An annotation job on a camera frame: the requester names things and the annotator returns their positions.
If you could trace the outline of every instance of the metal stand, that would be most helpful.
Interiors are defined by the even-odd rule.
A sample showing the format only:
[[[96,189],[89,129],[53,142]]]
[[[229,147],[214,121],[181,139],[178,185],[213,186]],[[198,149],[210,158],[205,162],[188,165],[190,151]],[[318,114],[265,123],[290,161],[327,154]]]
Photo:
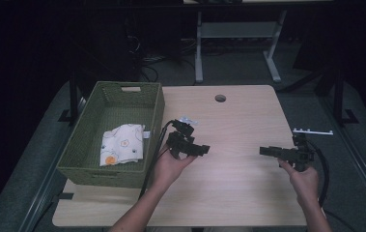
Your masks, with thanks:
[[[278,20],[273,22],[203,22],[202,13],[198,12],[195,81],[197,83],[204,81],[201,59],[202,38],[272,38],[272,44],[269,50],[264,51],[264,57],[273,81],[280,82],[281,77],[272,57],[279,41],[285,16],[286,11],[282,11]]]
[[[70,126],[71,126],[74,123],[74,121],[76,120],[77,115],[78,115],[77,88],[76,88],[74,72],[70,77],[69,87],[70,87],[70,110],[65,109],[62,112],[62,114],[60,115],[58,122],[70,122]]]
[[[290,93],[293,90],[303,86],[304,84],[316,79],[320,78],[318,85],[315,88],[315,94],[319,97],[328,96],[330,90],[334,87],[334,96],[333,96],[333,117],[336,122],[343,127],[345,124],[357,124],[358,120],[354,116],[353,112],[350,109],[345,109],[347,118],[343,117],[343,85],[344,85],[344,74],[343,71],[338,68],[336,65],[325,66],[321,69],[318,69],[315,72],[306,75],[301,80],[295,82],[294,84],[284,88],[277,90],[276,93]]]

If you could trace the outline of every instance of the white cloth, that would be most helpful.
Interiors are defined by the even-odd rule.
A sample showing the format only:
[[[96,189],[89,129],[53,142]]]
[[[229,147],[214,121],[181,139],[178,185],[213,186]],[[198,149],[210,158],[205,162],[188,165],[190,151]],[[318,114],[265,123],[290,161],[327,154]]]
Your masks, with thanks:
[[[143,158],[143,125],[124,124],[103,134],[100,166],[115,165]]]

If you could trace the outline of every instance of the woven basket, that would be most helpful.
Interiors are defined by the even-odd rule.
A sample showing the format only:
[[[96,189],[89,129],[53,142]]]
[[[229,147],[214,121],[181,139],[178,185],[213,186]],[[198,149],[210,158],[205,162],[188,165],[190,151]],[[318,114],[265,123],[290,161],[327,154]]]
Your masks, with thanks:
[[[164,96],[159,83],[98,82],[87,100],[57,169],[77,185],[141,188],[161,132]],[[99,166],[102,135],[123,124],[145,125],[144,158]]]

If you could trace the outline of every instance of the table hole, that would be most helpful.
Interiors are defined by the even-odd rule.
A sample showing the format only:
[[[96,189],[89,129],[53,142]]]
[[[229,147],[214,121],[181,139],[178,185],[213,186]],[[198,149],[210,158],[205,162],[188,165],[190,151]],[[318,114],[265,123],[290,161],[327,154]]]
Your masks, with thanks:
[[[217,102],[225,102],[225,101],[227,101],[227,98],[223,95],[217,95],[217,96],[215,96],[215,100]]]

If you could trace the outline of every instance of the wooden table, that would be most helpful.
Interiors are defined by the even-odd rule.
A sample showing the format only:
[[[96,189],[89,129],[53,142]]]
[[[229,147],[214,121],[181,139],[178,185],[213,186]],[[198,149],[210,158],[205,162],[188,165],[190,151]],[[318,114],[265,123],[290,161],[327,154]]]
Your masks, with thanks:
[[[294,147],[270,86],[163,87],[163,92],[163,125],[183,115],[199,121],[195,143],[211,148],[169,188],[150,226],[306,224],[289,176],[276,159],[259,155],[260,146]],[[216,95],[226,101],[217,102]],[[110,226],[137,201],[139,191],[68,181],[64,192],[74,193],[73,198],[59,201],[53,223]]]

